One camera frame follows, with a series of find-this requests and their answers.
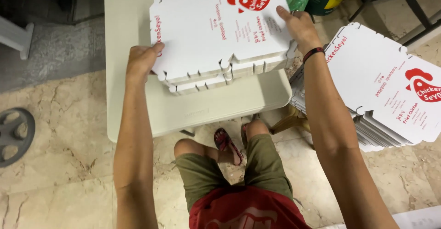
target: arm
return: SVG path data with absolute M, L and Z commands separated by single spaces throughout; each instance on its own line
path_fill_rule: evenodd
M 145 83 L 164 47 L 132 47 L 126 73 L 123 115 L 113 161 L 117 227 L 158 228 L 153 202 L 153 138 Z
M 277 12 L 305 55 L 321 47 L 309 15 Z M 317 157 L 334 191 L 348 228 L 398 229 L 363 161 L 354 122 L 332 81 L 325 56 L 312 55 L 305 65 L 308 121 Z

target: red t-shirt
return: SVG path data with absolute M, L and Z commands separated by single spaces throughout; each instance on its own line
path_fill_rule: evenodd
M 190 210 L 190 229 L 311 229 L 284 195 L 252 186 L 217 188 Z

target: wristband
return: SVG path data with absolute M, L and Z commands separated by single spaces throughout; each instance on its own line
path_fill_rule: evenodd
M 306 60 L 308 60 L 308 58 L 311 57 L 314 53 L 325 53 L 325 51 L 323 50 L 323 47 L 313 48 L 311 51 L 305 54 L 305 57 L 303 57 L 303 63 L 305 63 Z

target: shorts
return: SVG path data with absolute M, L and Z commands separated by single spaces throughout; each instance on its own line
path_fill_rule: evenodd
M 293 200 L 291 183 L 269 134 L 259 134 L 250 139 L 246 158 L 245 185 L 276 192 Z M 176 166 L 184 182 L 188 211 L 212 190 L 231 186 L 216 161 L 208 156 L 182 154 L 176 158 Z

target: knee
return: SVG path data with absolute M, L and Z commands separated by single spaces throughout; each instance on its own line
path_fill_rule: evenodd
M 191 139 L 181 139 L 176 142 L 175 147 L 173 149 L 175 158 L 184 153 L 196 153 L 199 154 L 197 148 L 197 142 Z
M 258 134 L 269 134 L 267 126 L 261 120 L 254 120 L 246 125 L 247 139 Z

